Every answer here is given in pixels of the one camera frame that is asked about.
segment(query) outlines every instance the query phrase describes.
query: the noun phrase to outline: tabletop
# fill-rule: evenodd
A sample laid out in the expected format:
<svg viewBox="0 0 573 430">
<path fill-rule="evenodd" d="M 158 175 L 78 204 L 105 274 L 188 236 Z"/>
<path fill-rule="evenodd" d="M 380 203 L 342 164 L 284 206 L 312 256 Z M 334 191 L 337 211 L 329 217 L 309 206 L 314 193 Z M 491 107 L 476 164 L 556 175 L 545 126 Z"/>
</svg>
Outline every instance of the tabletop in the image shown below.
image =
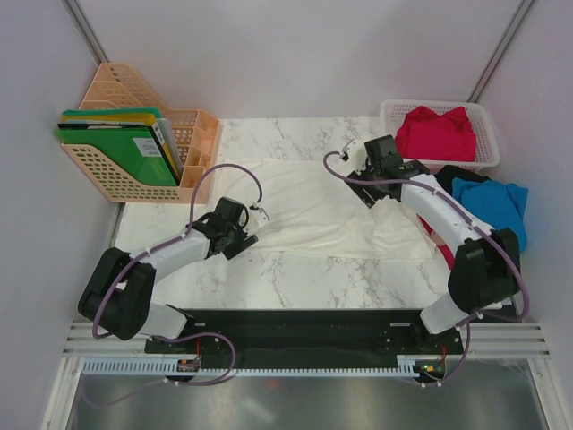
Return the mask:
<svg viewBox="0 0 573 430">
<path fill-rule="evenodd" d="M 222 121 L 220 157 L 321 160 L 354 139 L 381 134 L 378 117 Z M 145 248 L 179 232 L 182 204 L 127 203 L 115 246 Z M 429 260 L 359 260 L 249 251 L 217 255 L 161 280 L 153 302 L 180 308 L 422 308 L 447 291 L 448 267 Z"/>
</svg>

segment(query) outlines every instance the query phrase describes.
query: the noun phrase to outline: orange plastic basket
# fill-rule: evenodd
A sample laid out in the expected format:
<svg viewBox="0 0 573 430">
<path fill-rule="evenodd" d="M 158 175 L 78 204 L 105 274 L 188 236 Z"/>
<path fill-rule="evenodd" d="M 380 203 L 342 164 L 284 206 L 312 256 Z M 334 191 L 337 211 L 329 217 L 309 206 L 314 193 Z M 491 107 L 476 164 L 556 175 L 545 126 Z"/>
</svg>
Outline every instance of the orange plastic basket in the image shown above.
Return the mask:
<svg viewBox="0 0 573 430">
<path fill-rule="evenodd" d="M 62 144 L 62 148 L 111 202 L 189 203 L 201 175 L 217 163 L 220 122 L 204 110 L 167 107 L 131 66 L 119 63 L 99 67 L 80 105 L 80 109 L 136 107 L 158 108 L 171 120 L 177 154 L 184 166 L 179 186 L 144 185 L 90 145 Z M 209 199 L 211 179 L 201 184 L 197 203 Z"/>
</svg>

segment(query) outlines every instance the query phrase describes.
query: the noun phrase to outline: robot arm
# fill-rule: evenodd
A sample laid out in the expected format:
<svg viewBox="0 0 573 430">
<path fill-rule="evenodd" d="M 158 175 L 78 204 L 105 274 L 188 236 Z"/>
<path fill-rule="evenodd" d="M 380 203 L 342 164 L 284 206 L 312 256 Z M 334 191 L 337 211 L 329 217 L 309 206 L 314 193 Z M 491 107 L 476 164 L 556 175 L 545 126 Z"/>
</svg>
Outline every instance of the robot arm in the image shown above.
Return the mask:
<svg viewBox="0 0 573 430">
<path fill-rule="evenodd" d="M 429 175 L 427 167 L 419 161 L 405 162 L 392 136 L 364 144 L 357 141 L 349 143 L 343 149 L 342 160 L 346 162 L 343 175 L 348 178 L 366 181 L 408 179 L 428 185 L 348 184 L 368 207 L 386 196 L 406 204 L 440 235 L 455 255 L 448 281 L 449 292 L 423 309 L 420 315 L 423 327 L 429 334 L 446 331 L 470 314 L 519 291 L 507 264 L 475 228 L 489 235 L 519 267 L 516 235 L 509 229 L 497 231 L 464 209 L 441 188 L 436 178 Z"/>
<path fill-rule="evenodd" d="M 128 340 L 137 333 L 177 338 L 186 324 L 186 316 L 169 305 L 151 303 L 155 284 L 187 264 L 212 255 L 222 253 L 230 260 L 257 242 L 254 233 L 267 222 L 269 216 L 263 208 L 247 208 L 240 202 L 221 198 L 213 212 L 193 222 L 189 236 L 177 235 L 182 240 L 148 253 L 127 272 L 124 289 L 115 289 L 99 325 L 121 340 Z M 113 247 L 103 253 L 81 296 L 80 314 L 94 320 L 115 277 L 141 252 L 125 252 Z"/>
</svg>

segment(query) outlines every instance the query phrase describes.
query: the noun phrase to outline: black cloth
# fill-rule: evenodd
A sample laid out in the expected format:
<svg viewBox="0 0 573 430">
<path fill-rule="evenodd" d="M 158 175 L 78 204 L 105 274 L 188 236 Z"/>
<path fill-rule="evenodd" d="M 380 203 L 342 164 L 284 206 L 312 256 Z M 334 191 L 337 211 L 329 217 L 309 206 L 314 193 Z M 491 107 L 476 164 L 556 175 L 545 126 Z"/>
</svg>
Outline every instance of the black cloth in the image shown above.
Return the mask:
<svg viewBox="0 0 573 430">
<path fill-rule="evenodd" d="M 459 168 L 458 166 L 451 166 L 450 164 L 441 168 L 441 170 L 436 173 L 435 176 L 438 180 L 438 184 L 440 184 L 441 187 L 446 190 L 449 195 L 452 195 L 453 193 L 451 183 L 454 181 L 455 177 L 459 177 L 464 181 L 479 183 L 490 180 L 490 178 L 487 176 L 478 175 L 475 172 L 470 172 L 469 170 Z"/>
</svg>

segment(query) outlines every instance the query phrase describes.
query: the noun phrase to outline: blue cloth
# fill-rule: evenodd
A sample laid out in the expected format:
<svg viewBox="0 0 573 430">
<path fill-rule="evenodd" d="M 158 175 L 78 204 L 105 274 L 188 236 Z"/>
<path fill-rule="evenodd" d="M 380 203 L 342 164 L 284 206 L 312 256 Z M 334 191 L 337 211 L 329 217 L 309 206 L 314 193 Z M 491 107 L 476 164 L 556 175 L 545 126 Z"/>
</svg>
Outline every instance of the blue cloth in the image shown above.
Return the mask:
<svg viewBox="0 0 573 430">
<path fill-rule="evenodd" d="M 523 217 L 526 212 L 529 190 L 515 184 L 504 185 L 497 181 L 480 183 L 454 178 L 452 197 L 477 218 L 491 224 L 496 230 L 511 228 L 517 235 L 519 251 L 527 246 Z"/>
</svg>

